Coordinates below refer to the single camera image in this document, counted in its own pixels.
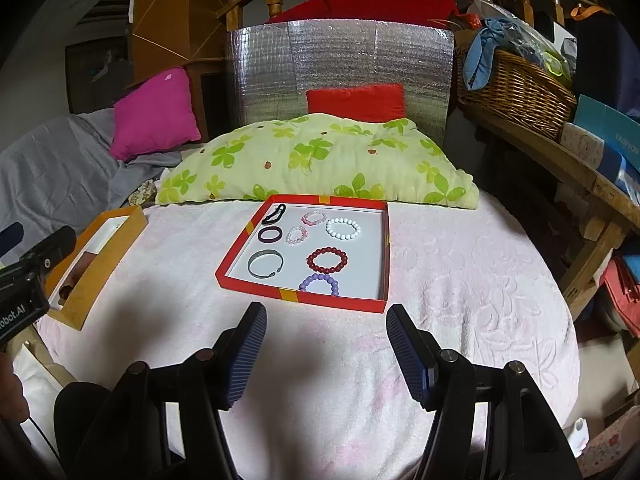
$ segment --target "purple beaded bracelet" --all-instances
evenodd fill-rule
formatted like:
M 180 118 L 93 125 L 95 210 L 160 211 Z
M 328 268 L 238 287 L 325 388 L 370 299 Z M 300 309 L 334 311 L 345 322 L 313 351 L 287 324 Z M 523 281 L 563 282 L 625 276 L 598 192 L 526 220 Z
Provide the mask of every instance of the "purple beaded bracelet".
M 306 288 L 311 284 L 313 280 L 325 280 L 329 285 L 331 285 L 331 295 L 338 296 L 338 281 L 334 280 L 328 274 L 312 274 L 311 276 L 307 276 L 305 281 L 300 283 L 298 290 L 302 290 L 306 292 Z

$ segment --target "light pink beaded bracelet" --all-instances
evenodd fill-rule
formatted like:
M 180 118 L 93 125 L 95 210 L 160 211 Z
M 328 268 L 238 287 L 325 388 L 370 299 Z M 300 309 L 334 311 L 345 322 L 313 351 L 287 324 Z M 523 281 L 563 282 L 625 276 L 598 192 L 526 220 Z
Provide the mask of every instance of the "light pink beaded bracelet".
M 313 220 L 313 221 L 309 220 L 309 217 L 313 215 L 320 215 L 320 218 L 318 220 Z M 309 226 L 318 225 L 326 221 L 326 215 L 322 211 L 315 210 L 309 213 L 305 213 L 304 216 L 301 218 L 301 220 L 303 223 Z
M 295 231 L 300 231 L 300 236 L 298 238 L 293 237 L 293 233 Z M 289 232 L 287 233 L 287 237 L 285 238 L 285 241 L 289 245 L 295 245 L 295 244 L 299 244 L 300 242 L 303 242 L 305 238 L 308 236 L 309 236 L 309 231 L 307 231 L 306 228 L 302 227 L 302 225 L 296 225 L 291 229 L 289 229 Z

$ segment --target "black cable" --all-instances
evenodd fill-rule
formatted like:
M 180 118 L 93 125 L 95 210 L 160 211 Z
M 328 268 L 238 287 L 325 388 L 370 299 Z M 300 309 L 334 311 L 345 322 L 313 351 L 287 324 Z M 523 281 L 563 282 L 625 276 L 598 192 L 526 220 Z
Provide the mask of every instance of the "black cable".
M 29 420 L 33 423 L 33 425 L 36 427 L 36 430 L 38 430 L 40 432 L 40 434 L 42 435 L 43 439 L 45 440 L 45 442 L 47 444 L 49 444 L 49 447 L 51 448 L 51 451 L 53 452 L 53 454 L 56 456 L 56 458 L 58 459 L 58 463 L 60 465 L 62 465 L 62 462 L 60 462 L 60 457 L 58 456 L 58 454 L 56 453 L 56 450 L 53 449 L 53 446 L 51 445 L 51 443 L 49 442 L 49 439 L 44 435 L 44 433 L 42 432 L 42 430 L 40 429 L 40 427 L 36 424 L 36 421 L 33 420 L 31 418 L 31 415 L 29 416 Z

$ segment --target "black hair tie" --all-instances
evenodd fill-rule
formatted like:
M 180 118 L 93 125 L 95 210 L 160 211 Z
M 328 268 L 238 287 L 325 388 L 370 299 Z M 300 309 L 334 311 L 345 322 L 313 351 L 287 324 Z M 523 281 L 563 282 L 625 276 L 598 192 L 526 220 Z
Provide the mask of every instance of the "black hair tie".
M 264 217 L 264 220 L 262 220 L 262 225 L 277 224 L 282 218 L 282 215 L 284 214 L 286 208 L 287 206 L 285 206 L 284 204 L 279 204 L 273 213 Z
M 273 238 L 264 238 L 262 234 L 264 234 L 267 231 L 276 231 L 278 235 L 274 236 Z M 278 226 L 275 226 L 275 225 L 270 227 L 263 227 L 258 231 L 258 240 L 260 240 L 263 244 L 273 244 L 274 242 L 277 242 L 281 238 L 282 238 L 282 229 L 280 229 Z

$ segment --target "green floral pillow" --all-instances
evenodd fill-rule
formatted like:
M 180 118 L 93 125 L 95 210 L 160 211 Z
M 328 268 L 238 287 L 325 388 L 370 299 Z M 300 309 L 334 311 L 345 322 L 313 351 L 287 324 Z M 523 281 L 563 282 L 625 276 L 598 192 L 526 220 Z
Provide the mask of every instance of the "green floral pillow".
M 478 206 L 473 178 L 413 121 L 361 123 L 327 114 L 249 124 L 215 138 L 170 173 L 156 202 L 266 200 L 278 193 Z

